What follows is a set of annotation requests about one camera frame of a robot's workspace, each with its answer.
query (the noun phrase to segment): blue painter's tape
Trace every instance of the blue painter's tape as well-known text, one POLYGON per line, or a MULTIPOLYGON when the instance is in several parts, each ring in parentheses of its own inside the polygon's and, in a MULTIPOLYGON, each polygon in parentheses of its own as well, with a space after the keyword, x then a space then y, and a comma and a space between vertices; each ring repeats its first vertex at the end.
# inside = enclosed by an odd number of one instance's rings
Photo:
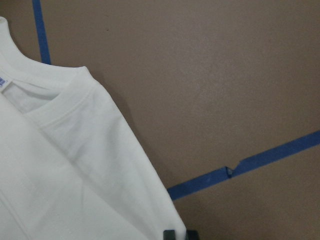
POLYGON ((248 157, 242 160, 234 170, 229 167, 222 167, 184 183, 170 187, 168 192, 172 200, 180 199, 319 144, 320 131, 316 131, 257 155, 248 157))
POLYGON ((41 61, 44 64, 51 64, 45 23, 42 15, 40 0, 32 0, 32 6, 33 6, 36 32, 38 35, 38 42, 40 47, 41 61))

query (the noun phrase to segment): white fabric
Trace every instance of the white fabric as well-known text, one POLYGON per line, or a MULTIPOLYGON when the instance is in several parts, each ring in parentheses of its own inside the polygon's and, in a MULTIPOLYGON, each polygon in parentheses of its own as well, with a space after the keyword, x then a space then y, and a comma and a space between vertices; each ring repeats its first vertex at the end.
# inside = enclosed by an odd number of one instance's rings
POLYGON ((184 240, 167 190, 85 66, 25 57, 0 17, 0 77, 12 79, 0 93, 0 239, 162 240, 174 229, 184 240))

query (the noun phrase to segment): ribbed neckline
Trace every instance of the ribbed neckline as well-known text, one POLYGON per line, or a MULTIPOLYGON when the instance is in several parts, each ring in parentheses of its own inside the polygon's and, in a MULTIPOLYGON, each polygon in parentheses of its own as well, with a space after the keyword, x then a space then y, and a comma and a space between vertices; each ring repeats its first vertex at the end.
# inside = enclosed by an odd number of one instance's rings
POLYGON ((23 55, 10 35, 8 21, 1 16, 0 70, 13 80, 60 90, 59 95, 53 100, 24 114, 40 127, 75 109, 98 84, 86 66, 49 65, 23 55))

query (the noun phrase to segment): brown surface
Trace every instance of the brown surface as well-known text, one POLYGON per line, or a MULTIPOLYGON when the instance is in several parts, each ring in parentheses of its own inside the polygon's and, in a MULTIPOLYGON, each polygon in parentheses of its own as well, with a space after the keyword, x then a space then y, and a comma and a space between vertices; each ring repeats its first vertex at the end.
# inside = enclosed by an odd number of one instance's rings
MULTIPOLYGON (((320 129, 320 1, 41 3, 52 64, 89 68, 166 187, 320 129)), ((0 1, 0 16, 39 61, 31 1, 0 1)), ((175 204, 202 240, 318 239, 319 156, 175 204)))

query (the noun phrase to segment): tape strip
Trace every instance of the tape strip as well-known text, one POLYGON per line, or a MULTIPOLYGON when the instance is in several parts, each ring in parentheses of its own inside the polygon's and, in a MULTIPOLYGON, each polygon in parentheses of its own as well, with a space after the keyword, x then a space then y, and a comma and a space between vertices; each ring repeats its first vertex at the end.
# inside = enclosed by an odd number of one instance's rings
POLYGON ((316 131, 257 155, 248 157, 242 160, 234 170, 225 166, 189 181, 170 187, 168 192, 172 200, 177 200, 319 144, 320 131, 316 131))
POLYGON ((42 15, 40 0, 32 0, 32 6, 33 6, 36 32, 38 35, 38 42, 40 47, 41 61, 44 64, 51 64, 45 23, 42 15))

